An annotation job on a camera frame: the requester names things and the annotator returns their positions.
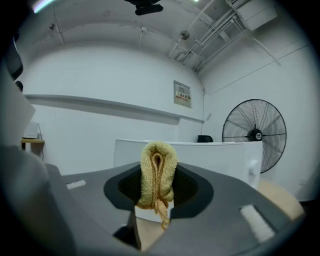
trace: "wall sign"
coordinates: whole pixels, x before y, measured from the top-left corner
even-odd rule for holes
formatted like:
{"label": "wall sign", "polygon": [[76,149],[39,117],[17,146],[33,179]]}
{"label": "wall sign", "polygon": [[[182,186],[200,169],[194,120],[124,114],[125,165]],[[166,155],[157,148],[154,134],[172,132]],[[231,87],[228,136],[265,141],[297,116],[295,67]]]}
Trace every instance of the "wall sign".
{"label": "wall sign", "polygon": [[175,104],[191,108],[191,92],[189,86],[178,81],[173,81],[173,91],[173,102]]}

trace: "white ceiling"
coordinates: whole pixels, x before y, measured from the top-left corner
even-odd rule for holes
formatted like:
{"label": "white ceiling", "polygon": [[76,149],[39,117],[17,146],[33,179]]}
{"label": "white ceiling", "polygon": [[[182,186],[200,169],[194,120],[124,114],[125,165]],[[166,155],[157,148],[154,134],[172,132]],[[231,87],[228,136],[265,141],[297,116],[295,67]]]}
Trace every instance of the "white ceiling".
{"label": "white ceiling", "polygon": [[[168,56],[182,30],[190,38],[182,40],[171,58],[186,53],[210,25],[230,8],[225,0],[215,0],[203,15],[189,27],[200,10],[210,0],[161,0],[163,11],[143,16],[135,14],[135,6],[124,0],[56,0],[38,14],[32,13],[20,29],[17,49],[27,64],[37,54],[64,44],[81,41],[116,41],[138,47],[141,27],[147,29],[141,38],[141,48],[149,48]],[[58,24],[59,33],[51,24]],[[226,30],[231,36],[235,27]],[[185,64],[194,68],[225,42],[217,37],[201,55],[194,54]]]}

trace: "knitted cloth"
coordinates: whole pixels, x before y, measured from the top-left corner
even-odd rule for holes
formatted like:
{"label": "knitted cloth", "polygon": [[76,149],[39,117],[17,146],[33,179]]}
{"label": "knitted cloth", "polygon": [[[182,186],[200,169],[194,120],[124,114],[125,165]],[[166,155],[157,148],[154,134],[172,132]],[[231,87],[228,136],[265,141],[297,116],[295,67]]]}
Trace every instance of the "knitted cloth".
{"label": "knitted cloth", "polygon": [[175,149],[162,141],[148,143],[141,153],[141,198],[137,206],[159,213],[163,229],[170,223],[167,209],[174,199],[172,182],[177,163]]}

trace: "gray plastic panel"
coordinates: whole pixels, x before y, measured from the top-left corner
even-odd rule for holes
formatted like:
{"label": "gray plastic panel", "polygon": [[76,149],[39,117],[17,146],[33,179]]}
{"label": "gray plastic panel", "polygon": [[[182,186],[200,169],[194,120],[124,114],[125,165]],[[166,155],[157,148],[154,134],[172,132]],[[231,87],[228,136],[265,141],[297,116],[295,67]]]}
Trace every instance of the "gray plastic panel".
{"label": "gray plastic panel", "polygon": [[290,223],[280,209],[243,181],[189,164],[179,165],[207,179],[214,196],[196,217],[172,219],[165,234],[148,250],[152,254],[223,256],[258,246],[239,211],[249,204],[254,204],[276,231]]}
{"label": "gray plastic panel", "polygon": [[[127,214],[117,216],[118,211],[103,211],[96,208],[96,210],[102,216],[104,214],[104,223],[99,222],[97,219],[93,219],[90,214],[88,214],[88,208],[81,207],[72,196],[70,191],[67,189],[65,182],[62,180],[60,176],[59,170],[54,165],[47,164],[50,184],[52,186],[52,193],[57,201],[58,207],[66,220],[76,245],[76,255],[79,256],[98,256],[98,255],[139,255],[140,252],[135,248],[127,245],[120,240],[114,238],[112,236],[112,231],[114,230],[115,225],[113,225],[113,221],[119,218],[122,220],[125,225],[129,221],[130,212],[127,211]],[[92,175],[92,173],[86,173],[85,180],[89,181],[89,177],[95,179],[96,175]],[[103,193],[103,186],[96,186],[97,191],[99,188]],[[94,198],[99,198],[99,193],[91,194],[93,197],[91,198],[94,201]]]}
{"label": "gray plastic panel", "polygon": [[88,215],[110,234],[124,226],[130,217],[128,210],[117,209],[105,196],[104,185],[111,177],[125,172],[139,163],[112,169],[62,176],[65,184],[84,180],[86,185],[69,192]]}
{"label": "gray plastic panel", "polygon": [[0,152],[0,185],[17,219],[51,252],[76,255],[72,231],[51,193],[45,165],[16,146],[0,147]]}

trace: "fan grille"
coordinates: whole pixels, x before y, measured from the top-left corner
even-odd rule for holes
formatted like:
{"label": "fan grille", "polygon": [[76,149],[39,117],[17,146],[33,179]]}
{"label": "fan grille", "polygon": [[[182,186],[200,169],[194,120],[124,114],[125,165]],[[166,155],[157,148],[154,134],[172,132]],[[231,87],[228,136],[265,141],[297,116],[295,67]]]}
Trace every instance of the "fan grille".
{"label": "fan grille", "polygon": [[261,99],[250,99],[231,111],[223,125],[222,141],[262,141],[261,173],[264,173],[279,161],[285,150],[286,124],[271,103]]}

